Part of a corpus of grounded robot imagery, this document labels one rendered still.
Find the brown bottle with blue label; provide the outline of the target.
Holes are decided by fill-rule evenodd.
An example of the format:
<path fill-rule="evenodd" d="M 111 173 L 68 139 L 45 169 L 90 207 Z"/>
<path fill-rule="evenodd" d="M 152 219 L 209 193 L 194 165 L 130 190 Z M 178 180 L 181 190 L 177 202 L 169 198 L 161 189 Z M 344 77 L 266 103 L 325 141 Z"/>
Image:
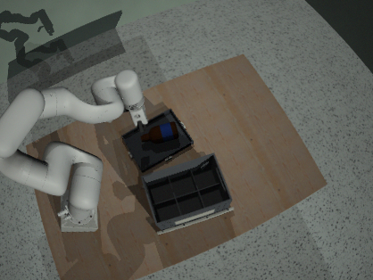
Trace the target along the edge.
<path fill-rule="evenodd" d="M 148 134 L 141 136 L 142 142 L 151 141 L 154 144 L 160 144 L 178 139 L 178 130 L 174 121 L 153 127 Z"/>

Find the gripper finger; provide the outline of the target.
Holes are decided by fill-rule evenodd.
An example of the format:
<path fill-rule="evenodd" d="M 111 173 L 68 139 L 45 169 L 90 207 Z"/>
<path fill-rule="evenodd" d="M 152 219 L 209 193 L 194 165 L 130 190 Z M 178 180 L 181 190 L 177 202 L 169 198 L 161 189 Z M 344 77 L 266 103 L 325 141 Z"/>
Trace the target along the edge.
<path fill-rule="evenodd" d="M 142 124 L 143 124 L 143 123 L 141 123 L 141 120 L 139 120 L 139 121 L 137 122 L 137 129 L 138 129 L 139 133 L 144 133 L 144 130 L 147 131 L 146 125 L 143 124 L 143 126 L 142 126 Z M 144 129 L 143 129 L 143 128 L 144 128 Z"/>

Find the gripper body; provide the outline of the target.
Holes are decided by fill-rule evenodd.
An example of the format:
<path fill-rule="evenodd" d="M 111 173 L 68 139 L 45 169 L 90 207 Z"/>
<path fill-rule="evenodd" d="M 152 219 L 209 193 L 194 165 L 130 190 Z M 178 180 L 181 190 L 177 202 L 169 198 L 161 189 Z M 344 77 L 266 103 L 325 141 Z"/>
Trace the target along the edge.
<path fill-rule="evenodd" d="M 126 108 L 127 109 L 127 108 Z M 147 124 L 148 121 L 146 119 L 146 116 L 145 116 L 145 106 L 144 106 L 144 103 L 138 107 L 137 111 L 133 112 L 133 110 L 130 110 L 130 109 L 127 109 L 129 111 L 129 114 L 133 120 L 133 123 L 135 126 L 137 126 L 137 122 L 139 120 L 142 121 L 143 124 Z"/>

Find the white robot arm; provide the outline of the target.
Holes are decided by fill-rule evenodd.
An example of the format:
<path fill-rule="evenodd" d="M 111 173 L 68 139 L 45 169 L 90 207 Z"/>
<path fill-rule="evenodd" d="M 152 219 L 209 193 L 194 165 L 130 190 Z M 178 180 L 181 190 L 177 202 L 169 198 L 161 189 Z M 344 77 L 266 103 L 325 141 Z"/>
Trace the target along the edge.
<path fill-rule="evenodd" d="M 19 184 L 61 196 L 67 189 L 73 165 L 69 195 L 57 215 L 65 214 L 64 221 L 68 219 L 77 225 L 88 223 L 95 214 L 104 168 L 102 160 L 60 141 L 46 145 L 42 160 L 18 148 L 39 119 L 68 116 L 88 124 L 111 123 L 127 109 L 137 111 L 144 102 L 138 75 L 133 70 L 99 78 L 92 84 L 91 93 L 96 105 L 81 101 L 64 86 L 24 88 L 0 117 L 0 172 Z"/>

